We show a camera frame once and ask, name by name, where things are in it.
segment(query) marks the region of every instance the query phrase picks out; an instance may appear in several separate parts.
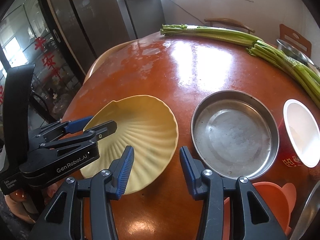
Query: green vegetable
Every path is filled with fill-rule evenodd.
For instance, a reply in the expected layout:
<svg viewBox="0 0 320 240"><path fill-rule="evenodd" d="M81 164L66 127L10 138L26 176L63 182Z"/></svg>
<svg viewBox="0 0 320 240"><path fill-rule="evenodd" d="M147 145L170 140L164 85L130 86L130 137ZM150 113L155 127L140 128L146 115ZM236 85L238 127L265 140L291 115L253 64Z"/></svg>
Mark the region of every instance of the green vegetable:
<svg viewBox="0 0 320 240"><path fill-rule="evenodd" d="M239 31L207 26L162 25L163 35L196 36L250 47L252 56L261 57L297 81L320 108L320 77L306 65L288 57L262 39Z"/></svg>

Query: white wall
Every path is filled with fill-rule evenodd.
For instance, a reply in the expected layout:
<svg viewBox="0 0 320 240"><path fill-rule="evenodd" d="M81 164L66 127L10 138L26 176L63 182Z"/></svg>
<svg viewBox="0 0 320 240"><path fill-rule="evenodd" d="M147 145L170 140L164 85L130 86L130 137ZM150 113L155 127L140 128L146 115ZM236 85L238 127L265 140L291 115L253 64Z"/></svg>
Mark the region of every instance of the white wall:
<svg viewBox="0 0 320 240"><path fill-rule="evenodd" d="M320 29L301 0L172 0L199 18L232 18L253 28L255 35L276 44L279 24L294 29L312 43L311 59L320 65ZM169 0L161 0L166 24L201 25Z"/></svg>

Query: reddish-brown tabletop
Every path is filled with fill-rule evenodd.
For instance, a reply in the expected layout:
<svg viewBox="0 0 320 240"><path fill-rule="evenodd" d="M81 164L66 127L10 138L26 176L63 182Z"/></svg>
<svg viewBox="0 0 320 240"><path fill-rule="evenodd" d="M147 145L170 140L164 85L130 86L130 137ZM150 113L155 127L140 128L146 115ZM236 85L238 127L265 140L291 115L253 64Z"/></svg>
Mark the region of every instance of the reddish-brown tabletop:
<svg viewBox="0 0 320 240"><path fill-rule="evenodd" d="M219 90L240 90L259 99L279 124L286 100L305 104L320 122L320 111L289 76L245 48L202 38L147 36L110 56L89 78L70 104L64 120L95 115L112 100L152 95L173 111L179 126L177 150L165 171L148 187L112 202L120 240L195 239L202 201L188 194L179 161L179 149L194 150L190 121L197 104ZM257 181L297 188L290 226L294 228L303 204L315 184L304 166L286 167L277 161ZM90 236L89 202L85 206L85 235Z"/></svg>

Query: glass door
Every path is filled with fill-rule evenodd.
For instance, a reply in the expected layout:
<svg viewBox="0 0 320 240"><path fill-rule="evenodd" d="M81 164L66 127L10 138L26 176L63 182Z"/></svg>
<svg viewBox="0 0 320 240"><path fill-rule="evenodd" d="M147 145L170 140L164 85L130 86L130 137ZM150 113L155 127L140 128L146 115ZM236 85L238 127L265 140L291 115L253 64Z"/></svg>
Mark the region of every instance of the glass door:
<svg viewBox="0 0 320 240"><path fill-rule="evenodd" d="M52 33L44 20L38 0L15 0L12 3L0 22L0 45L5 55L0 64L0 139L5 60L10 67L35 64L34 98L54 119L63 117L81 83L61 52L60 42L56 31ZM46 124L37 107L31 105L29 108L30 130Z"/></svg>

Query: round stainless steel tray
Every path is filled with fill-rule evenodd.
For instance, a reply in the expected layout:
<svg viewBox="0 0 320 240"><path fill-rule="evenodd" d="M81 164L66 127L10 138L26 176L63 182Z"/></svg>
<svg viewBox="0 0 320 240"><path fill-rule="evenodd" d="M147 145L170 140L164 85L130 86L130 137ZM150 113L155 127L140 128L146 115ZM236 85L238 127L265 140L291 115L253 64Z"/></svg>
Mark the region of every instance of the round stainless steel tray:
<svg viewBox="0 0 320 240"><path fill-rule="evenodd" d="M196 107L191 135L202 160L226 178L255 179L274 163L279 132L270 111L236 90L213 93Z"/></svg>

